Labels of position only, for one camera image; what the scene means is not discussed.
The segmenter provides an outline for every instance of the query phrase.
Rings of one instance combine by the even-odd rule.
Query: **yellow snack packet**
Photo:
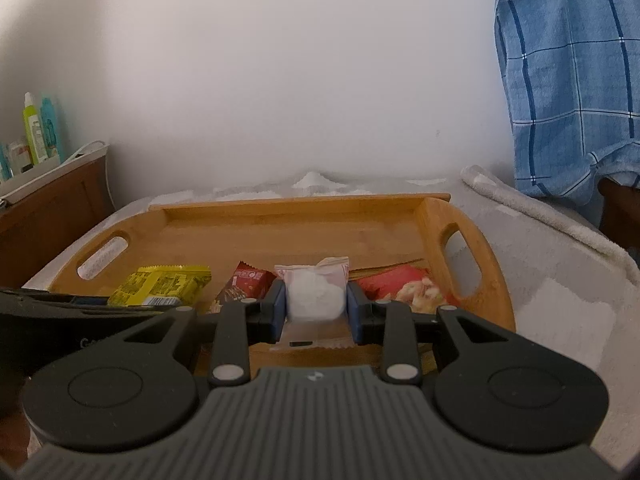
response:
[[[149,266],[130,274],[109,297],[110,306],[193,306],[211,269],[205,266]]]

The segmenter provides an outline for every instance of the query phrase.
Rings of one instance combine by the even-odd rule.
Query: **wooden cabinet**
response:
[[[0,212],[0,285],[20,287],[113,213],[102,156]]]

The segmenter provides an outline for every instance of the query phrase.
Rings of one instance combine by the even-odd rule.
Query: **bottle label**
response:
[[[42,137],[42,128],[40,127],[40,120],[37,115],[29,117],[29,128],[31,129],[31,138],[33,139],[33,158],[37,158],[38,162],[44,162],[47,160],[47,147],[44,145],[44,138]]]

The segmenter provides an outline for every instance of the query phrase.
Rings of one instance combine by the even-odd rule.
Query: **white wall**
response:
[[[55,94],[120,203],[341,176],[509,177],[494,0],[0,0],[0,138]]]

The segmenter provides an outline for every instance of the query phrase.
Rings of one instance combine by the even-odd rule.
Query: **ribbed gray surface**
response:
[[[587,447],[515,456],[478,446],[446,426],[420,390],[389,386],[369,367],[266,368],[250,384],[214,390],[194,419],[156,444],[112,455],[45,446],[20,471],[28,480],[612,476]]]

